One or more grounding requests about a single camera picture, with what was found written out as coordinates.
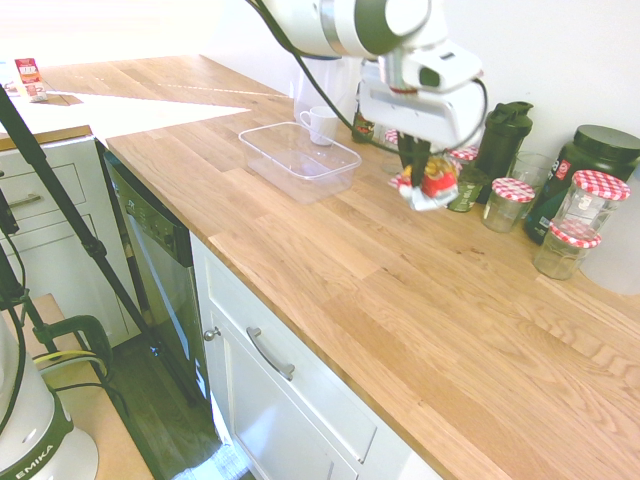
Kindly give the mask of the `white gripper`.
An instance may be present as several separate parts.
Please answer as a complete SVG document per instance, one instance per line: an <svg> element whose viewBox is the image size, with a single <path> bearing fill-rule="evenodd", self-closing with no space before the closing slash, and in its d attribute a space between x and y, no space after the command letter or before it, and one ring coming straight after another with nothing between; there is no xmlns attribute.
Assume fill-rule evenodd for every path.
<svg viewBox="0 0 640 480"><path fill-rule="evenodd" d="M434 145L464 145L482 128L487 99L482 86L470 82L449 93L391 91L372 62L361 68L360 109L365 119L397 130L402 175L421 186Z"/></svg>

